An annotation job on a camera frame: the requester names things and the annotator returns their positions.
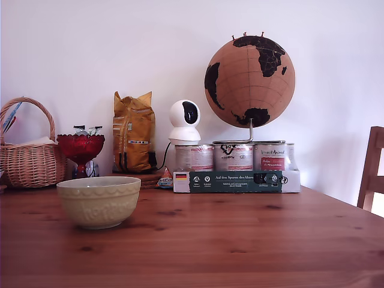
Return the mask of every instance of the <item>cork globe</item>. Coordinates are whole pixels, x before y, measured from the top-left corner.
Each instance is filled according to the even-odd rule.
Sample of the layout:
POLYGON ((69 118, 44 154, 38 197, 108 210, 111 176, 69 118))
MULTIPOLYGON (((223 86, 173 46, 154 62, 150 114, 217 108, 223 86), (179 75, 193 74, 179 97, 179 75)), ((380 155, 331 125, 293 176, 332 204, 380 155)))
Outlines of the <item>cork globe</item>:
POLYGON ((205 95, 215 114, 230 125, 265 125, 290 103, 295 70, 287 52, 262 36, 245 35, 225 44, 205 74, 205 95))

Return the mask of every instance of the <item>white wall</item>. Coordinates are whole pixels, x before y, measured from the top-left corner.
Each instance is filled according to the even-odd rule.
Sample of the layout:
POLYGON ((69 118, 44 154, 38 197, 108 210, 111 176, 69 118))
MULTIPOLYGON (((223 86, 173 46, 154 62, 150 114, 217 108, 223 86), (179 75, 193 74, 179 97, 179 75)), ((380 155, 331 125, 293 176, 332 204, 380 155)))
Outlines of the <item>white wall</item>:
MULTIPOLYGON (((168 109, 189 98, 202 111, 203 142, 240 139, 210 110, 203 79, 231 35, 265 36, 288 52, 296 91, 287 110, 255 130, 260 140, 296 143, 302 183, 355 204, 369 130, 384 126, 384 1, 1 1, 1 98, 41 101, 57 133, 103 125, 98 162, 112 166, 113 93, 153 91, 157 155, 171 130, 168 109)), ((9 142, 49 132, 22 105, 9 142)), ((167 163, 173 166, 173 158, 167 163)))

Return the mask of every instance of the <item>embossed bowl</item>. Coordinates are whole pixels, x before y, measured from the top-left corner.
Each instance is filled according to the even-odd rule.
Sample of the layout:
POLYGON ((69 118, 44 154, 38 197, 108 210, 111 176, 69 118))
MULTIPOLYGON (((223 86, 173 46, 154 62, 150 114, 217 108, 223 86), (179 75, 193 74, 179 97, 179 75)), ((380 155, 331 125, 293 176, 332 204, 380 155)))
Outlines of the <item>embossed bowl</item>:
POLYGON ((68 217, 86 229, 106 229, 119 225, 136 208, 141 180, 107 176, 82 178, 57 184, 68 217))

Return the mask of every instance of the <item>red glass bowl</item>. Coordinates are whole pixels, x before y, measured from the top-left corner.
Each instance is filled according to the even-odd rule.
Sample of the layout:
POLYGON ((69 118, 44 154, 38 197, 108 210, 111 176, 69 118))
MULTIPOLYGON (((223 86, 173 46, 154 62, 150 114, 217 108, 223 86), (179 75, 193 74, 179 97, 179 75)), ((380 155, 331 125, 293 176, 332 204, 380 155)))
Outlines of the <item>red glass bowl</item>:
POLYGON ((95 158, 103 148, 104 135, 58 135, 61 151, 78 165, 78 178, 86 177, 85 164, 95 158))

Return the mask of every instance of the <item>box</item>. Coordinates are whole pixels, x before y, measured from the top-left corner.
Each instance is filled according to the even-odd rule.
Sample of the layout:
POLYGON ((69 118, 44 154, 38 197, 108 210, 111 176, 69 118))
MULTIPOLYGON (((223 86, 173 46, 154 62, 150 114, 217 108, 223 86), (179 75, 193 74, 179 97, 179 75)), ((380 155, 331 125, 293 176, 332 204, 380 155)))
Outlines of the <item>box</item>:
POLYGON ((174 172, 175 193, 298 193, 300 171, 174 172))

